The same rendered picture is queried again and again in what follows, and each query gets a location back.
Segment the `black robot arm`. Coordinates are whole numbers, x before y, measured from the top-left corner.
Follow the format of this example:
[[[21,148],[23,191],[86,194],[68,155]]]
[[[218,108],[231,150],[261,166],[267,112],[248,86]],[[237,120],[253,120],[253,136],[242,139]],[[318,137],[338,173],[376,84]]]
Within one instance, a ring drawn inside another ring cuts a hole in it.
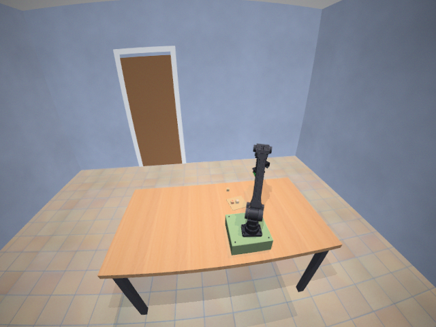
[[[269,144],[257,144],[253,145],[253,151],[255,152],[255,158],[257,158],[257,166],[255,172],[253,197],[251,203],[247,202],[246,205],[245,219],[247,219],[247,223],[241,225],[243,237],[262,236],[262,229],[259,224],[259,221],[262,221],[264,214],[264,204],[261,202],[262,186],[265,168],[270,166],[270,162],[267,161],[267,157],[272,153],[272,147]]]

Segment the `beige flat mat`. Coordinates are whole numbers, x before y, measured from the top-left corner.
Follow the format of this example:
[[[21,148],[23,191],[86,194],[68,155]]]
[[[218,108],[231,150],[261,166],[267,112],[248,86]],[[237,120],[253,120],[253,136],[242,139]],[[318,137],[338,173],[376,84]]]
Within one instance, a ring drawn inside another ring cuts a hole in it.
[[[246,207],[246,202],[242,196],[237,196],[237,197],[229,198],[226,200],[233,211]],[[230,202],[231,200],[234,200],[234,204],[231,204],[231,202]],[[239,200],[239,204],[236,204],[236,200]]]

